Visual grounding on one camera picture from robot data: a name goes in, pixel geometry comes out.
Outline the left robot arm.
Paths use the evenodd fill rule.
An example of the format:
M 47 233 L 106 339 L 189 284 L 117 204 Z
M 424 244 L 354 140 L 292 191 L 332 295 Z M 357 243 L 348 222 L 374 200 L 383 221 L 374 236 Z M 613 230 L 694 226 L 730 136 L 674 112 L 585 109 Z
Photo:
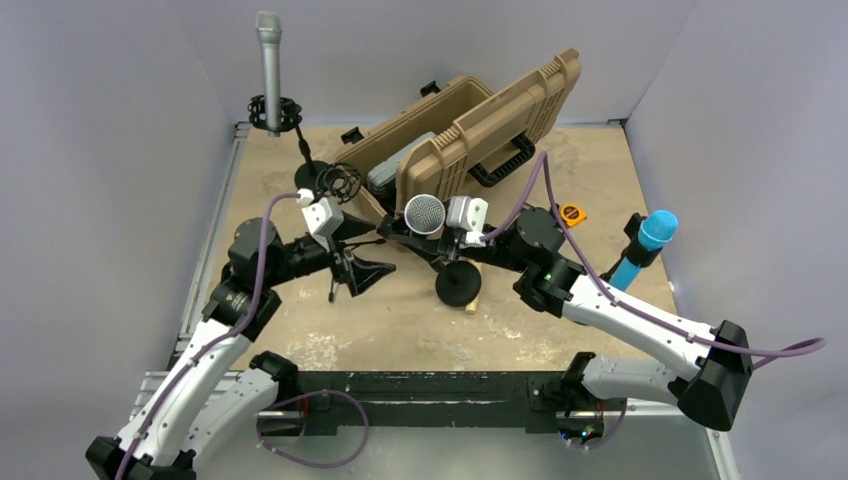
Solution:
M 185 350 L 129 423 L 88 447 L 97 478 L 194 479 L 197 466 L 257 413 L 285 408 L 307 416 L 314 394 L 302 390 L 298 367 L 272 352 L 254 356 L 234 384 L 216 390 L 281 306 L 276 286 L 328 270 L 332 286 L 358 296 L 395 267 L 353 254 L 351 239 L 374 231 L 373 223 L 318 204 L 302 212 L 307 232 L 290 242 L 269 216 L 237 227 L 222 280 Z

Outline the black microphone silver grille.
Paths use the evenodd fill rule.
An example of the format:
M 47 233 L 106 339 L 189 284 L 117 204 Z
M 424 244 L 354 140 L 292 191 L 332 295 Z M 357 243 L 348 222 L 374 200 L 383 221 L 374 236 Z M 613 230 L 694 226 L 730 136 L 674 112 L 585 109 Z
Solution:
M 418 194 L 407 201 L 403 210 L 403 219 L 413 233 L 431 235 L 444 226 L 446 208 L 438 197 Z

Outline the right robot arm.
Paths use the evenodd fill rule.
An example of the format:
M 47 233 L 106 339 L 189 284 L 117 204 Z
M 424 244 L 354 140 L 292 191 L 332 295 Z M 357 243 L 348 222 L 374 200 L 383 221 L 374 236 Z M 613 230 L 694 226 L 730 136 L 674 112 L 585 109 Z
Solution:
M 734 426 L 754 373 L 745 329 L 729 320 L 717 326 L 690 320 L 614 287 L 560 253 L 566 233 L 549 210 L 523 206 L 503 230 L 455 215 L 435 226 L 387 216 L 378 232 L 446 267 L 466 258 L 516 272 L 513 289 L 532 310 L 596 328 L 648 354 L 633 362 L 587 360 L 561 381 L 569 404 L 637 398 L 674 405 L 707 428 Z

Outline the blue microphone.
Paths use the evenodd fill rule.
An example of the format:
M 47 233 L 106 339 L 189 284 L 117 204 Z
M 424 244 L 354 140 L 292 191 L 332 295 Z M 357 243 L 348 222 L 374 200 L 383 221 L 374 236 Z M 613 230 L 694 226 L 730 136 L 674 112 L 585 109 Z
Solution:
M 608 282 L 616 289 L 626 290 L 671 242 L 679 226 L 677 216 L 668 210 L 656 210 L 644 216 L 646 219 L 641 223 L 629 253 Z

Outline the black tripod shock mount stand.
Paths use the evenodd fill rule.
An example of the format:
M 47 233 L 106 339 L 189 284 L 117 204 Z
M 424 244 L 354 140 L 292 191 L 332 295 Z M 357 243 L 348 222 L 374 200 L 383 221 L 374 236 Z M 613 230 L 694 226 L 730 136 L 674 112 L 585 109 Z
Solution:
M 319 182 L 324 189 L 320 193 L 321 197 L 332 197 L 340 206 L 353 200 L 362 186 L 361 175 L 358 170 L 345 162 L 337 162 L 329 165 L 329 168 L 320 175 Z M 347 245 L 344 251 L 344 258 L 356 256 L 353 250 L 357 247 L 384 244 L 386 242 L 383 238 L 353 243 L 350 240 L 343 241 Z M 335 302 L 338 287 L 341 285 L 346 284 L 335 283 L 331 277 L 331 286 L 328 293 L 328 301 L 330 303 Z

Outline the black round base stand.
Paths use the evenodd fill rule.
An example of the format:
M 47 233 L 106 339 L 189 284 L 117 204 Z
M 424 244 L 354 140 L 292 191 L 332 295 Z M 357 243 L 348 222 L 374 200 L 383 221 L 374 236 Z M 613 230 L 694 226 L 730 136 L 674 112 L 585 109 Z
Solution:
M 437 258 L 430 266 L 436 272 L 436 296 L 446 306 L 464 308 L 479 296 L 482 268 L 478 262 L 468 259 L 448 262 Z

